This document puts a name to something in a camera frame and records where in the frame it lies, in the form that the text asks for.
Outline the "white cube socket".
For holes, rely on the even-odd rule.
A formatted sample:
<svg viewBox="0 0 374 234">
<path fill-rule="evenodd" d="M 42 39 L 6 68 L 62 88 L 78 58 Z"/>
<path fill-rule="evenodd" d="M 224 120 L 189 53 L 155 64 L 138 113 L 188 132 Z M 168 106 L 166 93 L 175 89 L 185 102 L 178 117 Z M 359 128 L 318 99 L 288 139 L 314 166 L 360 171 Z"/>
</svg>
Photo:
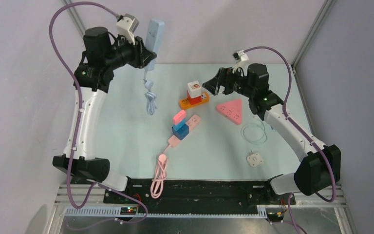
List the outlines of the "white cube socket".
<svg viewBox="0 0 374 234">
<path fill-rule="evenodd" d="M 199 81 L 192 81 L 187 84 L 187 93 L 190 98 L 197 98 L 202 94 L 202 87 Z"/>
</svg>

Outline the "pink triangular power strip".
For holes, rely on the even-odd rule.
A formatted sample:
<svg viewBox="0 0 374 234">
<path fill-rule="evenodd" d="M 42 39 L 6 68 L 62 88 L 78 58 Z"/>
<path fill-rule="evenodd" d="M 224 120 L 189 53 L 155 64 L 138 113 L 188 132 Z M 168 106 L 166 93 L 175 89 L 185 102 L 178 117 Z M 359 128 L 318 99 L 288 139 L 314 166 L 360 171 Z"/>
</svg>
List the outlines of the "pink triangular power strip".
<svg viewBox="0 0 374 234">
<path fill-rule="evenodd" d="M 233 123 L 237 125 L 242 123 L 243 101 L 240 98 L 218 104 L 216 110 Z"/>
</svg>

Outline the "orange power strip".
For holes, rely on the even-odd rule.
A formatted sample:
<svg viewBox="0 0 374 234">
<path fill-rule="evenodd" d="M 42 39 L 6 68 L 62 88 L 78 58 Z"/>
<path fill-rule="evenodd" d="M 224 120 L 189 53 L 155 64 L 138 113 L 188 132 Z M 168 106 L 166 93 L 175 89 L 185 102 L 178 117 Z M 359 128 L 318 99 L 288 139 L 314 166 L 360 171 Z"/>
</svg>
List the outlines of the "orange power strip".
<svg viewBox="0 0 374 234">
<path fill-rule="evenodd" d="M 197 97 L 196 98 L 189 98 L 189 96 L 188 96 L 187 98 L 179 100 L 179 106 L 182 110 L 187 110 L 187 109 L 190 109 L 190 108 L 194 108 L 194 107 L 206 104 L 210 100 L 210 96 L 207 92 L 202 92 L 200 98 L 201 98 L 201 100 L 198 101 Z"/>
</svg>

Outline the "pink adapter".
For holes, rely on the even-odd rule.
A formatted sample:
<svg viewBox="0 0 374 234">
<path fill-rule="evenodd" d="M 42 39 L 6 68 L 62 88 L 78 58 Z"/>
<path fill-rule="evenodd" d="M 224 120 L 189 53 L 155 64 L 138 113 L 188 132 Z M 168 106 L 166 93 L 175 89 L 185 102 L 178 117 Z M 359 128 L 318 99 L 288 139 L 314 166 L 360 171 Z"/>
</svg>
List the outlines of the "pink adapter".
<svg viewBox="0 0 374 234">
<path fill-rule="evenodd" d="M 173 125 L 177 125 L 179 124 L 181 121 L 183 121 L 185 118 L 186 118 L 186 111 L 185 110 L 181 110 L 179 111 L 172 119 L 173 121 Z"/>
</svg>

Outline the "dark blue cube socket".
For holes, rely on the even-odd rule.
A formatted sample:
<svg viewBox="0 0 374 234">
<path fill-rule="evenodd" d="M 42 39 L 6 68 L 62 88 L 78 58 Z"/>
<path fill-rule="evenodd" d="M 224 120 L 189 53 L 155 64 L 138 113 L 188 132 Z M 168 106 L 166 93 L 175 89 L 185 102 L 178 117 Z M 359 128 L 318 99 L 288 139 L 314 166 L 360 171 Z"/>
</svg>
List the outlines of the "dark blue cube socket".
<svg viewBox="0 0 374 234">
<path fill-rule="evenodd" d="M 183 128 L 181 128 L 178 132 L 172 129 L 172 133 L 176 136 L 179 140 L 183 140 L 189 134 L 189 126 L 185 124 Z"/>
</svg>

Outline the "white adapter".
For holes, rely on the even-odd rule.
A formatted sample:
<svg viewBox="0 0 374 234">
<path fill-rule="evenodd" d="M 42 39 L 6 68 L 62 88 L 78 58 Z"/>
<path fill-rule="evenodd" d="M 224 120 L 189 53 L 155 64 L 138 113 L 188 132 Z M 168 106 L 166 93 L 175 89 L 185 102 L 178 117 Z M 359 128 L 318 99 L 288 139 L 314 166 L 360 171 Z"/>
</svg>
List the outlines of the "white adapter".
<svg viewBox="0 0 374 234">
<path fill-rule="evenodd" d="M 248 153 L 246 161 L 250 167 L 258 167 L 263 164 L 262 156 L 259 153 L 253 151 L 250 151 Z"/>
</svg>

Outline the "red cube socket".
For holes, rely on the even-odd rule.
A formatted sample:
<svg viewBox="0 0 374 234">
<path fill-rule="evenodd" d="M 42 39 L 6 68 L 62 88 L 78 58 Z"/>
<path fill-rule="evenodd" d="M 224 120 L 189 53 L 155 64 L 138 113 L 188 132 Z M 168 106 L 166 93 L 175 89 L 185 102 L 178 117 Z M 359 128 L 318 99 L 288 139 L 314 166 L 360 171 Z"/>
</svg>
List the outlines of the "red cube socket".
<svg viewBox="0 0 374 234">
<path fill-rule="evenodd" d="M 190 105 L 195 105 L 195 104 L 198 104 L 202 101 L 202 98 L 201 96 L 197 96 L 197 97 L 191 97 L 191 95 L 189 94 L 189 92 L 187 92 L 187 99 L 188 99 L 188 103 Z"/>
</svg>

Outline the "light blue adapter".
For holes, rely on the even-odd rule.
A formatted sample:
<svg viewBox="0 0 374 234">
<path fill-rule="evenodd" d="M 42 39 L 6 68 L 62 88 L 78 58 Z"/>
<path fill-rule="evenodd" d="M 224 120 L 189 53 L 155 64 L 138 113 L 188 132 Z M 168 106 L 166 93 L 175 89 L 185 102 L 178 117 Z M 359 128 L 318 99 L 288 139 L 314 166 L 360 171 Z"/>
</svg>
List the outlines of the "light blue adapter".
<svg viewBox="0 0 374 234">
<path fill-rule="evenodd" d="M 172 127 L 172 129 L 174 131 L 178 132 L 186 124 L 186 121 L 187 121 L 186 118 L 182 119 L 179 123 L 174 124 L 173 127 Z"/>
</svg>

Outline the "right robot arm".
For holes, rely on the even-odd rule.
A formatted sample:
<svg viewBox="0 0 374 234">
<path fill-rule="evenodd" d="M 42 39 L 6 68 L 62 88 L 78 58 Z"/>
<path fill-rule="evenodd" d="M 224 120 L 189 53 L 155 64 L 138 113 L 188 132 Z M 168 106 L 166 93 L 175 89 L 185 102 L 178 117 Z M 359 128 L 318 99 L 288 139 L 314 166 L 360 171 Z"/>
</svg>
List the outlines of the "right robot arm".
<svg viewBox="0 0 374 234">
<path fill-rule="evenodd" d="M 287 110 L 290 93 L 284 99 L 270 90 L 266 65 L 249 63 L 248 49 L 233 53 L 234 67 L 220 68 L 215 77 L 202 87 L 214 96 L 220 87 L 223 94 L 236 92 L 248 98 L 252 114 L 276 130 L 299 159 L 294 173 L 270 179 L 263 197 L 269 203 L 277 203 L 283 194 L 300 192 L 316 194 L 327 202 L 336 197 L 336 183 L 340 179 L 341 151 L 336 145 L 327 145 L 300 126 Z"/>
</svg>

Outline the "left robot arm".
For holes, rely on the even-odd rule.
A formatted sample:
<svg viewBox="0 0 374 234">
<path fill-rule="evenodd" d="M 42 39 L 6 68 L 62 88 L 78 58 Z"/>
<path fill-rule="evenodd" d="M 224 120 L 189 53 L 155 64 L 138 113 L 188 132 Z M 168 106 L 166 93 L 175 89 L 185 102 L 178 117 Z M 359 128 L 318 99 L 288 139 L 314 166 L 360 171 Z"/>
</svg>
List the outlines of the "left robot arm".
<svg viewBox="0 0 374 234">
<path fill-rule="evenodd" d="M 74 117 L 68 143 L 63 155 L 53 158 L 53 165 L 63 172 L 68 170 L 68 159 L 73 158 L 71 175 L 92 182 L 99 182 L 115 189 L 115 196 L 123 203 L 134 197 L 134 189 L 127 185 L 128 177 L 111 168 L 110 161 L 98 158 L 95 139 L 98 119 L 103 102 L 114 77 L 114 71 L 125 65 L 137 69 L 149 69 L 157 54 L 150 42 L 144 43 L 134 32 L 139 24 L 136 17 L 125 14 L 116 23 L 117 37 L 105 27 L 86 30 L 83 37 L 85 51 L 74 72 Z"/>
</svg>

